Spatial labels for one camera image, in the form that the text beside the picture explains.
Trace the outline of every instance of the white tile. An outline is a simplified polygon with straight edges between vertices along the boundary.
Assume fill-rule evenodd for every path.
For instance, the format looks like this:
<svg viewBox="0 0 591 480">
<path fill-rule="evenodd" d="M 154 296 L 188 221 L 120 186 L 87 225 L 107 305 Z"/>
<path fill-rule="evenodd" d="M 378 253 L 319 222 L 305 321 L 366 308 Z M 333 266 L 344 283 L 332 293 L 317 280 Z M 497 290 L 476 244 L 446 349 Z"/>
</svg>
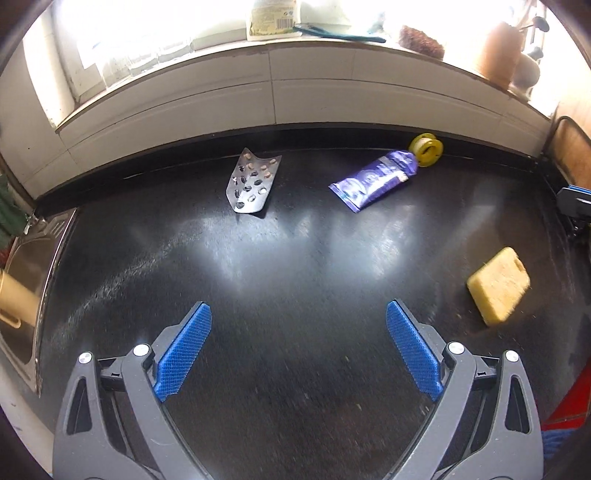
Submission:
<svg viewBox="0 0 591 480">
<path fill-rule="evenodd" d="M 21 42 L 0 76 L 0 152 L 23 182 L 65 150 L 39 103 Z"/>
<path fill-rule="evenodd" d="M 519 100 L 514 98 L 511 98 L 509 103 L 507 103 L 505 117 L 507 117 L 509 120 L 519 120 L 537 130 L 540 130 L 541 132 L 548 133 L 550 130 L 551 121 L 548 117 L 542 115 L 530 105 L 524 105 Z"/>
<path fill-rule="evenodd" d="M 68 148 L 100 130 L 158 105 L 216 89 L 270 80 L 267 53 L 234 52 L 198 60 L 123 87 L 72 120 L 60 136 Z"/>
<path fill-rule="evenodd" d="M 409 56 L 402 51 L 358 50 L 353 62 L 353 80 L 388 83 L 440 93 L 503 113 L 509 95 L 467 72 L 444 64 Z"/>
<path fill-rule="evenodd" d="M 53 35 L 53 22 L 51 21 L 51 9 L 47 8 L 40 16 L 35 20 L 35 23 L 39 24 L 39 29 L 43 37 Z"/>
<path fill-rule="evenodd" d="M 218 24 L 204 37 L 194 38 L 191 42 L 191 47 L 194 51 L 199 51 L 237 41 L 246 41 L 246 19 L 230 20 L 223 24 Z"/>
<path fill-rule="evenodd" d="M 53 187 L 81 174 L 80 167 L 74 162 L 68 151 L 43 167 L 24 183 L 24 187 L 33 198 L 51 190 Z"/>
<path fill-rule="evenodd" d="M 366 122 L 492 141 L 500 115 L 436 93 L 354 80 L 275 80 L 278 124 Z"/>
<path fill-rule="evenodd" d="M 503 118 L 498 125 L 493 143 L 538 157 L 546 135 L 546 132 L 541 132 L 523 122 Z"/>
<path fill-rule="evenodd" d="M 353 48 L 344 47 L 274 48 L 269 51 L 271 77 L 274 80 L 350 80 L 354 56 Z"/>
<path fill-rule="evenodd" d="M 274 123 L 271 82 L 199 93 L 138 113 L 70 149 L 83 171 L 185 138 Z"/>
<path fill-rule="evenodd" d="M 74 111 L 74 98 L 61 66 L 54 35 L 43 37 L 35 22 L 22 39 L 22 45 L 31 83 L 46 117 L 55 128 Z"/>
</svg>

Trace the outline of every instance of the stainless steel sink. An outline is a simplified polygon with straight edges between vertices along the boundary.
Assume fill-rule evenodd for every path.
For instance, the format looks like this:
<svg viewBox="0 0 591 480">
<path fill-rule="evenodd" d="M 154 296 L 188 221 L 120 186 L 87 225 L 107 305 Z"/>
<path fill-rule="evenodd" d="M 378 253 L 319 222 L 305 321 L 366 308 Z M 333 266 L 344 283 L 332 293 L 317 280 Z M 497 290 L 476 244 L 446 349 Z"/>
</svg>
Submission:
<svg viewBox="0 0 591 480">
<path fill-rule="evenodd" d="M 40 301 L 34 326 L 22 323 L 16 329 L 0 322 L 0 348 L 38 395 L 41 394 L 38 356 L 48 289 L 75 214 L 76 209 L 72 209 L 47 220 L 30 220 L 26 233 L 14 242 L 6 264 L 5 271 Z"/>
</svg>

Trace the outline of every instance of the window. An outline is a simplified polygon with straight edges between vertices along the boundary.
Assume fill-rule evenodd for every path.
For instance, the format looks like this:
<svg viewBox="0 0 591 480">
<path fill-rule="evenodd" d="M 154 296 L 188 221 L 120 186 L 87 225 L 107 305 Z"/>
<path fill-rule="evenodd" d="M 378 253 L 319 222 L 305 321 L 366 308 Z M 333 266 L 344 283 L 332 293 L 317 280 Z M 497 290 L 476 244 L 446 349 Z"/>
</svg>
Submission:
<svg viewBox="0 0 591 480">
<path fill-rule="evenodd" d="M 35 89 L 42 104 L 52 104 L 41 97 L 56 94 L 37 88 L 48 69 L 34 55 L 35 50 L 44 50 L 34 47 L 41 38 L 52 41 L 52 48 L 57 49 L 59 57 L 52 68 L 61 69 L 66 80 L 74 102 L 71 113 L 130 78 L 183 61 L 206 47 L 245 41 L 250 7 L 265 1 L 270 0 L 56 0 L 45 21 L 45 28 L 53 29 L 51 35 L 37 34 L 25 48 L 32 78 L 41 79 L 33 79 Z M 379 34 L 387 39 L 385 47 L 399 48 L 402 25 L 424 31 L 443 45 L 446 63 L 473 72 L 475 55 L 494 25 L 501 21 L 515 24 L 519 18 L 534 15 L 547 17 L 550 32 L 530 28 L 525 39 L 527 48 L 544 50 L 544 57 L 535 61 L 541 79 L 533 89 L 517 92 L 526 100 L 531 96 L 532 104 L 546 115 L 553 113 L 564 90 L 564 82 L 558 85 L 557 73 L 568 70 L 568 58 L 580 55 L 562 25 L 537 0 L 301 0 L 300 5 L 302 22 L 341 33 L 364 33 L 382 26 Z M 48 112 L 52 124 L 63 120 L 70 103 L 53 101 L 48 108 L 60 113 Z"/>
</svg>

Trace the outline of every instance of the toothpaste tube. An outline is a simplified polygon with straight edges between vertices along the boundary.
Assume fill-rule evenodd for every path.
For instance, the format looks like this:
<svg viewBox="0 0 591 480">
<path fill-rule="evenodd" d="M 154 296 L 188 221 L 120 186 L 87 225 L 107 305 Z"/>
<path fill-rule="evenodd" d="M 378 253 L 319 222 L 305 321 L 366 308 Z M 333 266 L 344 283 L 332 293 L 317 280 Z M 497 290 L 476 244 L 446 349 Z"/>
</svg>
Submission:
<svg viewBox="0 0 591 480">
<path fill-rule="evenodd" d="M 392 150 L 371 162 L 354 176 L 332 183 L 335 192 L 355 213 L 417 173 L 415 156 L 405 150 Z"/>
</svg>

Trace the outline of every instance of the blue object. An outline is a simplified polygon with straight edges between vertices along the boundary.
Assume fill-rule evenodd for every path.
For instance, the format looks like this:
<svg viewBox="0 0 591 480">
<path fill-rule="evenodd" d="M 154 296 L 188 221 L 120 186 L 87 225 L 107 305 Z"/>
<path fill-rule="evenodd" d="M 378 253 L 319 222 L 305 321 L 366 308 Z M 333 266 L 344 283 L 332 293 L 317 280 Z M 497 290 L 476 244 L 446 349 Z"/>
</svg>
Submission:
<svg viewBox="0 0 591 480">
<path fill-rule="evenodd" d="M 294 25 L 294 30 L 322 38 L 335 38 L 337 40 L 373 41 L 377 43 L 386 43 L 385 38 L 378 37 L 377 35 L 349 35 L 346 33 L 331 32 L 322 27 L 317 27 L 315 25 L 305 23 L 298 23 Z"/>
<path fill-rule="evenodd" d="M 587 195 L 591 195 L 591 190 L 583 189 L 581 187 L 577 187 L 576 185 L 569 185 L 571 190 L 576 190 L 577 192 L 585 193 Z"/>
<path fill-rule="evenodd" d="M 544 459 L 550 460 L 576 429 L 543 430 Z"/>
<path fill-rule="evenodd" d="M 212 311 L 203 303 L 173 340 L 158 363 L 154 393 L 160 401 L 178 393 L 212 329 Z"/>
<path fill-rule="evenodd" d="M 388 304 L 386 327 L 418 389 L 437 401 L 443 393 L 440 364 L 397 301 Z"/>
<path fill-rule="evenodd" d="M 329 188 L 355 213 L 416 175 L 416 157 L 405 150 L 392 150 L 365 166 L 363 170 Z"/>
</svg>

